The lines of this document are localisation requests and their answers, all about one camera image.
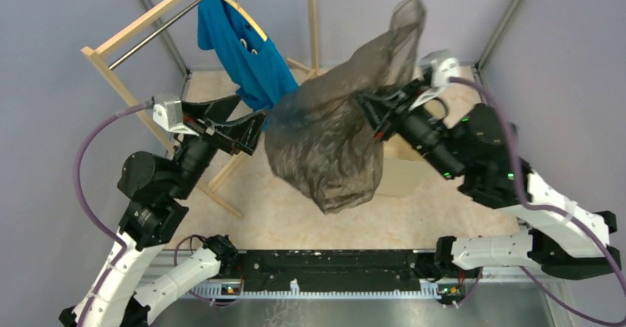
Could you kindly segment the cream plastic trash bin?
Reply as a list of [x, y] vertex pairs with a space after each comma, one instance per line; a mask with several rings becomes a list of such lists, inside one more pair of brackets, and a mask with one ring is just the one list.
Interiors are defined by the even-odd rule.
[[401, 136], [384, 144], [383, 172], [376, 195], [405, 197], [412, 194], [430, 166]]

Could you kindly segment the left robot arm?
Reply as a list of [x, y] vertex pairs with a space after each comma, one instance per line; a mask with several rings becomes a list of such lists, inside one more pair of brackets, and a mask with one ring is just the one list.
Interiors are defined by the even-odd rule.
[[149, 326], [201, 282], [215, 276], [242, 276], [232, 242], [225, 235], [214, 235], [205, 238], [186, 261], [150, 284], [141, 284], [146, 270], [188, 213], [183, 201], [214, 156], [219, 151], [230, 155], [255, 152], [268, 112], [261, 109], [233, 119], [240, 102], [236, 94], [201, 103], [158, 94], [106, 119], [106, 125], [111, 125], [149, 110], [153, 121], [175, 134], [178, 141], [171, 158], [138, 151], [125, 160], [117, 188], [129, 203], [116, 230], [106, 227], [86, 201], [80, 167], [95, 133], [83, 141], [73, 168], [75, 193], [84, 213], [113, 246], [86, 296], [60, 313], [63, 326]]

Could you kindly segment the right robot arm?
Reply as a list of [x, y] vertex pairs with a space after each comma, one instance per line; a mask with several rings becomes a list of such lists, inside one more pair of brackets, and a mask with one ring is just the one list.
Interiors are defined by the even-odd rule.
[[527, 224], [511, 235], [438, 240], [433, 268], [443, 277], [488, 266], [536, 268], [566, 280], [620, 273], [612, 212], [591, 213], [554, 188], [517, 154], [516, 128], [491, 106], [474, 106], [452, 128], [417, 103], [425, 84], [415, 80], [387, 97], [359, 93], [378, 140], [399, 135], [445, 179], [462, 178], [459, 191], [474, 202]]

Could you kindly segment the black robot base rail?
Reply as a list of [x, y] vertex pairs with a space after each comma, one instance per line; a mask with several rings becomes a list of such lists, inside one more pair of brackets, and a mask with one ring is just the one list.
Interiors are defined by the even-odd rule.
[[444, 279], [467, 282], [477, 269], [437, 263], [418, 249], [240, 251], [216, 279], [243, 283], [244, 292], [285, 292], [292, 281], [302, 292], [409, 292]]

